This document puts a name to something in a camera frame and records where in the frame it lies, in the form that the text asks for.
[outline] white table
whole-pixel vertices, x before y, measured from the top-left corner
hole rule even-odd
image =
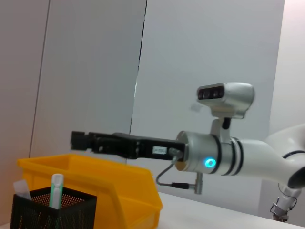
[[[158,229],[302,229],[164,193],[160,197],[163,210]],[[9,228],[9,224],[0,227]]]

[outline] black mesh pen holder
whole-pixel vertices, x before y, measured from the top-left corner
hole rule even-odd
[[[14,195],[10,229],[93,229],[97,197],[63,188],[61,209],[49,207],[51,188]]]

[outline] yellow plastic bin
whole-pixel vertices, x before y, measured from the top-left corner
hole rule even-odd
[[[18,160],[30,190],[49,187],[64,174],[64,186],[98,197],[94,229],[155,229],[162,202],[149,170],[66,154]]]

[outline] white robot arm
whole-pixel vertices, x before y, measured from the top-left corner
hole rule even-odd
[[[284,221],[300,189],[305,187],[305,125],[270,136],[266,142],[230,136],[231,119],[243,119],[254,101],[254,88],[247,83],[219,83],[199,87],[197,102],[209,106],[215,119],[209,134],[182,131],[176,141],[73,132],[71,148],[91,149],[128,159],[139,157],[171,160],[156,179],[158,185],[194,189],[201,194],[203,174],[259,177],[278,182],[283,196],[272,207],[275,219]],[[161,183],[171,167],[197,173],[196,183]]]

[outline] white wall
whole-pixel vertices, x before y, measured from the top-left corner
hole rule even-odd
[[[305,123],[305,1],[286,0],[270,116],[270,134]],[[270,218],[269,209],[279,191],[276,183],[262,183],[259,216]],[[305,194],[302,193],[289,223],[305,227]]]
[[[193,111],[196,89],[240,81],[255,86],[256,100],[246,119],[233,121],[232,135],[265,139],[283,6],[283,0],[148,1],[131,134],[175,139],[181,130],[208,133],[213,118],[206,107]],[[155,176],[168,163],[128,161]],[[194,180],[195,174],[174,169],[163,178]],[[202,196],[159,187],[161,192],[254,215],[260,189],[259,179],[217,176],[204,176]]]
[[[68,153],[72,130],[129,133],[145,4],[51,1],[31,157]]]
[[[48,0],[0,1],[0,225],[29,157]]]

